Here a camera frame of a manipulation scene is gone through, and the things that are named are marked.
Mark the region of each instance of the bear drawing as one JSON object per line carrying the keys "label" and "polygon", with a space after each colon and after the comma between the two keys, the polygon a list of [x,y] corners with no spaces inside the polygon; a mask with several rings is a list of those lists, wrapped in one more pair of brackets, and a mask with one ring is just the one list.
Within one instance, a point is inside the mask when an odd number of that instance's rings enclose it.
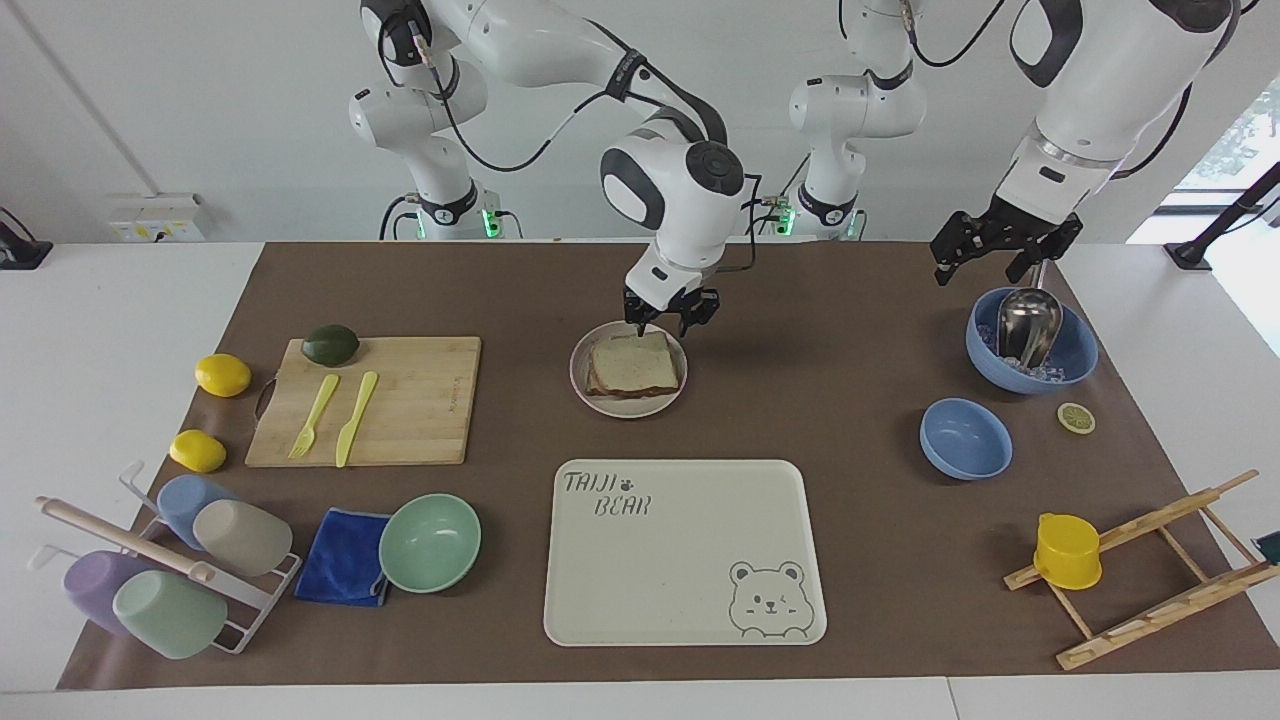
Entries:
{"label": "bear drawing", "polygon": [[756,570],[735,562],[728,575],[733,580],[728,618],[744,638],[749,633],[760,638],[809,637],[813,606],[805,597],[799,565],[783,562],[777,570]]}

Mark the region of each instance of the lime half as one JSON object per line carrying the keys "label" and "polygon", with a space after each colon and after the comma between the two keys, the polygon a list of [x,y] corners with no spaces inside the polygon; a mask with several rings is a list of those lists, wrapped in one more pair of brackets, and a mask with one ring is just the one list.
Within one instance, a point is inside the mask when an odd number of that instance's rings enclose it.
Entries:
{"label": "lime half", "polygon": [[1093,428],[1098,425],[1097,420],[1093,419],[1093,413],[1089,413],[1088,407],[1074,402],[1064,402],[1057,406],[1057,421],[1062,423],[1064,428],[1079,436],[1092,433]]}

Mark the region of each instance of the white plate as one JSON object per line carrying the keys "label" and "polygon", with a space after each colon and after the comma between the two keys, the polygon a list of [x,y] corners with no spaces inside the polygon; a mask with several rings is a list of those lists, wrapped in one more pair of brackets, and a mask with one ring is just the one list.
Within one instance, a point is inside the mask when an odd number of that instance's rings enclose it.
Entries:
{"label": "white plate", "polygon": [[636,334],[635,325],[617,322],[595,328],[573,346],[573,354],[568,359],[568,382],[573,386],[573,392],[582,398],[582,402],[588,404],[596,413],[603,413],[609,418],[635,420],[662,413],[680,397],[680,393],[685,392],[685,379],[689,375],[689,359],[685,357],[685,348],[680,347],[680,342],[675,336],[658,325],[648,325],[645,332],[662,333],[662,337],[667,338],[667,347],[671,348],[671,359],[676,363],[676,379],[680,383],[680,389],[671,395],[659,395],[657,397],[608,397],[586,393],[586,378],[591,372],[591,347],[598,342],[616,337],[634,337]]}
{"label": "white plate", "polygon": [[827,610],[800,470],[782,460],[566,462],[543,629],[566,647],[818,642]]}

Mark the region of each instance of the white robotic arm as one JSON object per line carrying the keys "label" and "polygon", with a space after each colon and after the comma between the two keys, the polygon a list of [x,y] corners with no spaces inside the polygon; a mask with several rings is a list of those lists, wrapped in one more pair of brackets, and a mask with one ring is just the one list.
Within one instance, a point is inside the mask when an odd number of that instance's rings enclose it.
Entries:
{"label": "white robotic arm", "polygon": [[[718,296],[704,292],[703,283],[732,233],[744,187],[742,165],[727,147],[724,123],[710,105],[608,29],[547,0],[364,0],[362,17],[390,59],[389,73],[408,87],[408,95],[360,94],[352,101],[352,123],[375,145],[406,158],[424,199],[448,197],[436,200],[447,218],[466,211],[476,183],[462,147],[428,136],[454,124],[449,110],[461,124],[485,105],[483,81],[449,55],[453,47],[465,46],[484,68],[513,85],[584,82],[645,114],[657,110],[609,147],[600,165],[600,182],[614,209],[655,232],[627,274],[626,319],[641,332],[668,311],[678,313],[684,327],[710,319]],[[458,111],[458,97],[465,111]]]}
{"label": "white robotic arm", "polygon": [[850,4],[849,51],[861,74],[822,76],[791,94],[791,124],[809,140],[809,169],[791,190],[794,233],[845,234],[867,170],[861,137],[901,137],[924,122],[924,88],[914,77],[899,0]]}
{"label": "white robotic arm", "polygon": [[1075,209],[1115,176],[1142,133],[1225,47],[1239,0],[1030,0],[1011,49],[1044,106],[979,218],[955,213],[931,247],[938,284],[995,250],[1010,282],[1062,256]]}

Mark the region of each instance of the yellow cup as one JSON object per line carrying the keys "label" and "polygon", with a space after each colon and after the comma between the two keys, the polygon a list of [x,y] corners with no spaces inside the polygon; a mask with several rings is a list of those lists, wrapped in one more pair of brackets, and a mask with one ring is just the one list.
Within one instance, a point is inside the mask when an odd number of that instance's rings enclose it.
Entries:
{"label": "yellow cup", "polygon": [[1074,515],[1041,515],[1036,533],[1036,570],[1068,591],[1083,591],[1102,579],[1098,530]]}

